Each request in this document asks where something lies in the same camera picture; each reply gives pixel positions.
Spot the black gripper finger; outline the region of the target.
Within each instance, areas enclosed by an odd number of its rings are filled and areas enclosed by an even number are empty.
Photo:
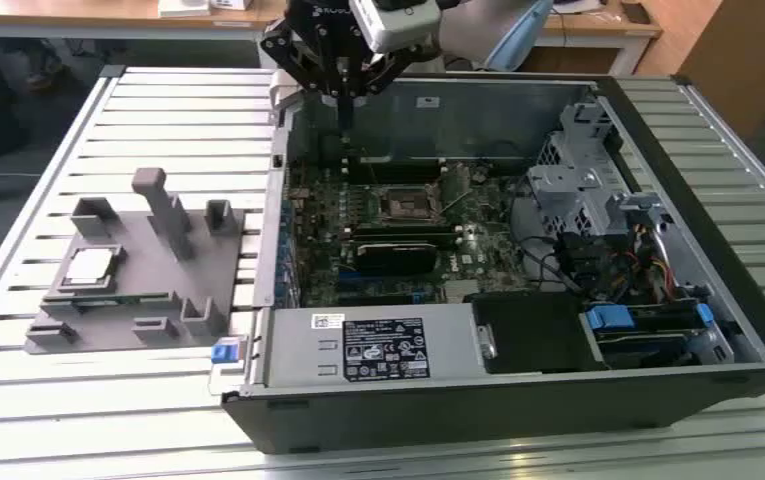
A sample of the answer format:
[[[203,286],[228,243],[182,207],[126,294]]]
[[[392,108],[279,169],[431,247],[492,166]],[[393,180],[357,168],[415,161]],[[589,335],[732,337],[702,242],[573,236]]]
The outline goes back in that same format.
[[[300,85],[331,99],[343,135],[349,132],[348,72],[339,67],[339,31],[325,20],[285,17],[265,33],[261,46]]]
[[[347,134],[352,134],[356,123],[356,102],[360,98],[381,93],[413,63],[428,60],[428,47],[413,45],[381,59],[371,61],[371,50],[352,53],[347,61]]]

